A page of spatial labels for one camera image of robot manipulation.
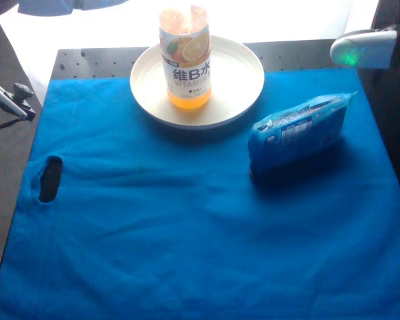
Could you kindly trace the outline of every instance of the plastic packaging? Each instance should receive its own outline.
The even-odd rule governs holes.
[[[160,46],[167,93],[178,107],[193,109],[211,96],[207,12],[186,2],[160,13]]]
[[[254,124],[248,142],[252,174],[334,144],[354,94],[321,95]]]

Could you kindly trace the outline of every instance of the green light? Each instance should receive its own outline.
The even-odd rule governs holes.
[[[360,51],[351,49],[350,51],[341,55],[340,62],[344,65],[354,66],[358,64],[360,59]]]

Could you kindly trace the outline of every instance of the oval handle hole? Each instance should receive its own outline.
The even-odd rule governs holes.
[[[59,157],[50,158],[40,178],[41,192],[39,200],[41,202],[51,202],[58,194],[59,183],[61,182],[62,159]]]

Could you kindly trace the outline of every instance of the orange drink bottle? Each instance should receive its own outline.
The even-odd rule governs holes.
[[[180,108],[198,108],[211,96],[207,12],[196,5],[168,7],[160,13],[159,21],[169,99]]]

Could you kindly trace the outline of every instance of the white plate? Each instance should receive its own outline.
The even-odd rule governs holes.
[[[244,114],[258,99],[264,85],[258,57],[241,43],[211,37],[210,100],[195,110],[180,109],[167,97],[160,46],[146,50],[131,72],[131,89],[140,106],[157,120],[184,129],[209,129]]]

